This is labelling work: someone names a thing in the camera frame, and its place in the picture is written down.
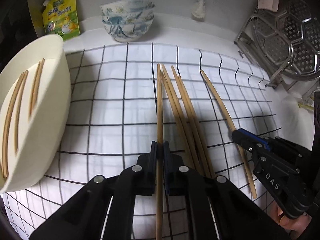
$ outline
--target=dish brush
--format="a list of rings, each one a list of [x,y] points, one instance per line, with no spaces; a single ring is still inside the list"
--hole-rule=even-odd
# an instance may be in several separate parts
[[[204,0],[196,2],[191,8],[191,13],[194,17],[198,19],[203,19],[205,17],[205,5]]]

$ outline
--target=metal screw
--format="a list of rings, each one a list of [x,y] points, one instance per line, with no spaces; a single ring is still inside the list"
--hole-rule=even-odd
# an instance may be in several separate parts
[[[217,182],[219,183],[225,183],[227,181],[227,178],[225,176],[218,176]]]
[[[101,183],[101,182],[103,182],[103,180],[104,180],[104,177],[103,177],[102,175],[97,175],[97,176],[95,176],[95,177],[93,178],[93,181],[94,181],[95,183]]]
[[[189,168],[187,166],[180,166],[179,167],[179,171],[181,172],[187,172],[189,170]]]
[[[142,171],[142,167],[140,165],[134,165],[132,166],[132,170],[134,172]]]

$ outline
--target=blue gripper part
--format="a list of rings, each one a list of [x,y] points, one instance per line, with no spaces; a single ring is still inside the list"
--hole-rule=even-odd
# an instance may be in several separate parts
[[[264,139],[260,138],[259,136],[255,135],[251,132],[248,132],[247,130],[242,129],[242,128],[240,128],[238,131],[245,134],[246,136],[249,136],[249,137],[255,139],[259,143],[263,144],[266,150],[271,151],[271,148],[269,147],[268,142],[265,141]]]

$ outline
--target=human hand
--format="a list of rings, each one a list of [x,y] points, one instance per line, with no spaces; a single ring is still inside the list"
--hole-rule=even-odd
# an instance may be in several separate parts
[[[291,239],[293,240],[297,239],[303,233],[312,219],[309,215],[301,215],[297,219],[289,219],[288,217],[283,216],[283,211],[276,201],[273,201],[271,204],[269,216],[282,228],[293,230],[290,234]]]

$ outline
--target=stainless steel steamer plate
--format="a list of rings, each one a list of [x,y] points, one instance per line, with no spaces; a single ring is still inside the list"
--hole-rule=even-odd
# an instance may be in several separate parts
[[[312,17],[303,0],[279,0],[276,13],[256,9],[256,13],[281,31],[293,46],[293,59],[282,72],[300,81],[314,80],[320,76],[320,24]],[[252,21],[253,38],[262,54],[276,71],[288,57],[288,44],[270,26],[260,19]]]

